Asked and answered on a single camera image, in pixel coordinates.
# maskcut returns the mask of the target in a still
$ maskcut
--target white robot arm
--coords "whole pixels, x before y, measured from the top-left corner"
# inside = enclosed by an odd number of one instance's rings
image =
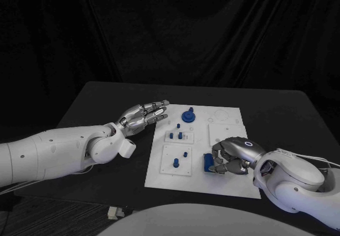
[[[228,161],[225,164],[218,151]],[[221,141],[212,147],[212,156],[221,165],[212,166],[211,171],[246,175],[251,167],[254,185],[264,190],[271,202],[287,212],[306,212],[340,231],[340,169],[318,169],[299,156],[328,162],[326,159],[280,148],[267,153],[256,142],[241,137]]]
[[[136,144],[127,139],[146,125],[168,118],[165,100],[138,105],[116,123],[48,130],[0,144],[0,187],[64,177],[89,166],[110,162],[117,154],[130,158]]]

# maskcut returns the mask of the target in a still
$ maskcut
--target blue object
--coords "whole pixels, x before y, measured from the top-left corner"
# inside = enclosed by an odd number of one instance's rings
[[[179,167],[179,159],[178,159],[178,158],[174,160],[174,167],[175,167],[175,168]]]
[[[214,173],[214,171],[210,170],[211,166],[215,166],[215,164],[214,164],[214,155],[211,153],[208,153],[208,154],[205,154],[205,172],[212,172]]]
[[[184,112],[182,114],[182,119],[186,123],[192,123],[195,121],[195,113],[194,113],[194,108],[191,107],[188,112]]]

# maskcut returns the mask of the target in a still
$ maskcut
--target table surface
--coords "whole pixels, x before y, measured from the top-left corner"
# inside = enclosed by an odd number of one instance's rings
[[[87,83],[58,128],[116,122],[136,104],[168,99],[174,104],[240,107],[248,138],[266,150],[283,148],[339,162],[340,146],[309,97],[302,91]],[[148,209],[166,204],[198,203],[237,208],[274,218],[310,232],[336,233],[310,215],[279,209],[261,190],[261,200],[146,188],[146,174],[156,125],[130,139],[138,149],[130,159],[116,157],[84,175],[47,180],[16,190],[19,196]]]

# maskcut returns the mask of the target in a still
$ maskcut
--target white panel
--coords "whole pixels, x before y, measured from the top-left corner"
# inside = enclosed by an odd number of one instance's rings
[[[182,120],[182,113],[191,107],[194,107],[197,120],[192,123],[186,123]],[[233,129],[235,130],[233,135],[247,138],[247,133],[241,132],[244,130],[244,122],[240,108],[171,104],[166,114],[169,118],[156,124],[145,186],[261,199],[260,190],[254,186],[253,169],[250,169],[250,174],[246,176],[238,176],[230,172],[225,175],[208,175],[204,171],[204,155],[205,153],[212,153],[210,124],[241,126],[243,128]],[[165,135],[168,131],[195,133],[195,143],[181,144],[166,142]],[[192,147],[192,176],[161,173],[165,145]]]
[[[194,133],[182,132],[182,139],[179,139],[179,131],[166,132],[166,142],[179,144],[194,144]]]
[[[179,159],[179,167],[174,167],[175,159]],[[192,147],[165,145],[162,156],[162,174],[192,176]]]
[[[244,125],[210,124],[211,146],[231,137],[248,137],[247,128]]]

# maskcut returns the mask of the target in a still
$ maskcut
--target metallic robot hand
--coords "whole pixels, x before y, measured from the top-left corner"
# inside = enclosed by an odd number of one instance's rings
[[[259,160],[267,153],[254,141],[241,137],[228,138],[212,147],[214,159],[223,164],[218,151],[228,163],[217,166],[215,171],[220,173],[230,171],[238,175],[248,174],[248,167],[256,168]]]
[[[126,137],[138,134],[145,130],[145,127],[149,124],[169,117],[168,114],[163,115],[168,109],[166,106],[169,104],[169,101],[165,100],[162,102],[136,105],[125,112],[122,118],[116,122],[116,125],[125,133]]]

